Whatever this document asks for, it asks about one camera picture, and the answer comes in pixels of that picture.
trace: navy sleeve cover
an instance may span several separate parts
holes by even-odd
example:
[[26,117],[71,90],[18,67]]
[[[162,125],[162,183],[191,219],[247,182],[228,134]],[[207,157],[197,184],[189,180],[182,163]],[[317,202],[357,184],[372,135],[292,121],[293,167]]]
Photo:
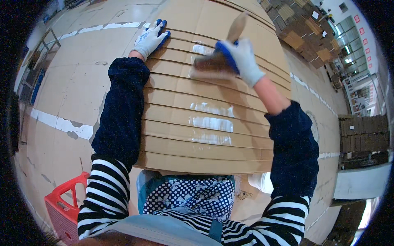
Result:
[[108,69],[111,88],[92,147],[99,155],[121,161],[130,172],[139,156],[141,118],[144,112],[143,87],[149,69],[136,57],[117,58]]
[[319,172],[319,146],[310,129],[311,119],[295,101],[279,115],[266,114],[266,118],[274,141],[271,197],[312,197]]

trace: red plastic stool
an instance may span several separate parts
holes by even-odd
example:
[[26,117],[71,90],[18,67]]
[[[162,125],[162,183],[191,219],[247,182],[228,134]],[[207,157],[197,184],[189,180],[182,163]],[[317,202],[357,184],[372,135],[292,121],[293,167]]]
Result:
[[[82,183],[87,187],[87,178],[90,176],[87,172],[64,184],[56,187],[52,193],[44,197],[46,210],[57,235],[66,245],[72,245],[79,241],[77,230],[77,218],[79,213],[76,202],[75,185]],[[60,195],[71,190],[73,206],[64,201]]]

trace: concrete floor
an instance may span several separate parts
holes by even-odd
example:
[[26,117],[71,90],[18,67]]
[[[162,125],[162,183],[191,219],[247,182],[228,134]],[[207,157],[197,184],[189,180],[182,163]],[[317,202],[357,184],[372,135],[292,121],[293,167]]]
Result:
[[[44,196],[82,171],[90,172],[92,138],[83,131],[72,135],[67,129],[81,125],[88,130],[97,129],[110,88],[108,65],[117,57],[127,56],[136,32],[144,22],[154,21],[152,18],[161,1],[146,2],[119,0],[92,6],[83,4],[72,10],[63,10],[48,23],[60,38],[61,48],[46,72],[33,109],[26,111],[22,137],[28,144],[20,146],[20,152],[15,157],[21,189],[35,218],[43,227],[51,227]],[[119,22],[142,24],[138,27],[96,30],[96,25]],[[85,33],[67,35],[89,27],[92,28],[85,29]],[[341,91],[335,93],[324,68],[314,69],[285,45],[283,50],[293,74],[292,98],[300,102],[304,111],[310,111],[317,123],[320,171],[306,219],[305,237],[321,244],[331,231],[340,209],[329,206],[340,151],[337,115],[347,114],[346,102]],[[132,169],[131,184],[135,183],[140,171]],[[248,190],[253,196],[236,201],[232,219],[251,224],[261,216],[270,198],[251,187],[245,176],[239,176],[238,180],[240,190]],[[83,190],[77,191],[77,196],[82,201]],[[133,215],[137,213],[133,185],[131,197],[130,214]]]

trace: work glove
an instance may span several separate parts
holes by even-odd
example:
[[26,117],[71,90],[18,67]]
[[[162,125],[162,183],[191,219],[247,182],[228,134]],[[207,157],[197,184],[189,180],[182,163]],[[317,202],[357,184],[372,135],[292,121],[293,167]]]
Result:
[[256,64],[252,43],[249,39],[241,38],[234,44],[227,40],[220,40],[215,47],[215,51],[223,53],[227,64],[233,68],[236,74],[241,76],[250,88],[253,88],[257,81],[265,75]]
[[151,25],[152,27],[146,28],[145,31],[137,38],[134,43],[134,48],[131,51],[135,50],[140,53],[144,57],[144,61],[146,61],[147,57],[158,50],[166,40],[170,37],[171,33],[169,31],[163,32],[167,21],[162,21],[158,19]]

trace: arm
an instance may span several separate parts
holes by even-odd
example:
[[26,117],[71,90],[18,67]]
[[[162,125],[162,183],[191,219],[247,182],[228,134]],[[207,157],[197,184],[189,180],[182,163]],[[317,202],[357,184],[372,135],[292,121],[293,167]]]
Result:
[[216,44],[230,54],[242,79],[255,89],[268,113],[269,136],[274,141],[271,202],[254,223],[253,235],[265,245],[298,245],[304,236],[305,219],[317,183],[319,147],[310,127],[312,121],[297,102],[288,100],[256,65],[251,43],[238,46],[226,41]]
[[91,176],[86,199],[78,215],[78,235],[87,237],[128,216],[129,172],[137,161],[144,111],[143,87],[149,79],[147,56],[169,37],[166,21],[156,25],[136,41],[128,57],[117,58],[108,69],[111,88],[92,147]]

